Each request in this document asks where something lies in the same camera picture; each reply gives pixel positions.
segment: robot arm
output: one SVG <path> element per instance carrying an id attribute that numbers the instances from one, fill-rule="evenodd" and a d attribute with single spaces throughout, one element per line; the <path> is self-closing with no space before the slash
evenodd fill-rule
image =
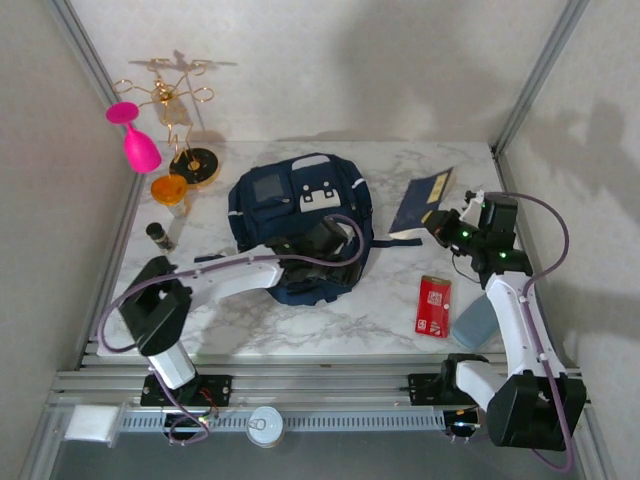
<path id="1" fill-rule="evenodd" d="M 532 269 L 526 254 L 513 248 L 517 203 L 482 192 L 467 192 L 467 202 L 469 207 L 462 215 L 456 210 L 433 212 L 425 227 L 455 255 L 471 256 L 471 266 L 498 318 L 508 374 L 506 378 L 498 375 L 478 355 L 451 355 L 443 364 L 443 369 L 451 370 L 447 376 L 453 379 L 450 388 L 468 394 L 487 413 L 489 436 L 495 445 L 564 450 L 541 359 L 548 360 L 571 433 L 586 402 L 586 389 L 582 381 L 567 377 L 558 360 L 533 288 L 526 299 L 523 296 Z M 535 332 L 527 321 L 525 303 Z"/>
<path id="2" fill-rule="evenodd" d="M 319 277 L 337 284 L 351 284 L 359 275 L 357 263 L 336 268 L 276 257 L 293 254 L 335 262 L 340 260 L 339 252 L 349 241 L 350 237 L 342 227 L 325 218 L 305 235 L 274 238 L 246 252 L 202 264 L 201 267 L 210 272 L 206 275 L 199 275 L 196 268 L 191 277 L 152 283 L 127 298 L 120 313 L 138 352 L 147 357 L 166 386 L 171 390 L 193 391 L 193 384 L 198 381 L 197 372 L 180 342 L 190 311 L 236 293 L 306 278 Z M 157 277 L 172 276 L 175 268 L 167 257 L 156 257 L 145 265 L 129 289 L 143 282 L 153 282 Z"/>

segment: blue sponge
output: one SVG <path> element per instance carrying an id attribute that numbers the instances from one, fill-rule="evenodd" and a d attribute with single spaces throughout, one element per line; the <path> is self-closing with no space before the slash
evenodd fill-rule
<path id="1" fill-rule="evenodd" d="M 451 335 L 465 347 L 477 351 L 500 329 L 498 317 L 486 295 L 467 308 L 451 327 Z"/>

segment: white wall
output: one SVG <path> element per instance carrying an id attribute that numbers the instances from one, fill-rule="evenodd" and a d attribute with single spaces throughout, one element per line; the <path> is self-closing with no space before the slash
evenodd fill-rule
<path id="1" fill-rule="evenodd" d="M 640 2 L 592 0 L 515 142 L 518 190 L 559 207 L 567 263 L 543 285 L 556 339 L 582 367 L 620 479 L 640 478 Z M 560 252 L 527 209 L 543 265 Z"/>
<path id="2" fill-rule="evenodd" d="M 131 174 L 44 2 L 1 3 L 0 465 L 10 479 L 54 372 L 74 366 Z"/>
<path id="3" fill-rule="evenodd" d="M 462 140 L 497 134 L 564 0 L 72 0 L 110 76 L 230 62 L 194 79 L 199 139 Z M 178 74 L 167 71 L 175 81 Z M 135 102 L 144 93 L 125 96 Z M 164 139 L 152 107 L 138 126 Z"/>

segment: black bottle cap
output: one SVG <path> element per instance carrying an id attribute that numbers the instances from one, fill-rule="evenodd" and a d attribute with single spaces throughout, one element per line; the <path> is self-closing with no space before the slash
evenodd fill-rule
<path id="1" fill-rule="evenodd" d="M 147 235 L 149 235 L 154 240 L 160 240 L 164 237 L 164 228 L 158 222 L 153 222 L 147 225 Z"/>

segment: backpack strap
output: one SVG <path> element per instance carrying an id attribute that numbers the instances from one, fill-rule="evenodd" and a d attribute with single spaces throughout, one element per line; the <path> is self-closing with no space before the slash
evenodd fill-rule
<path id="1" fill-rule="evenodd" d="M 390 248 L 390 247 L 418 247 L 422 245 L 421 238 L 412 238 L 409 240 L 373 240 L 371 248 Z"/>

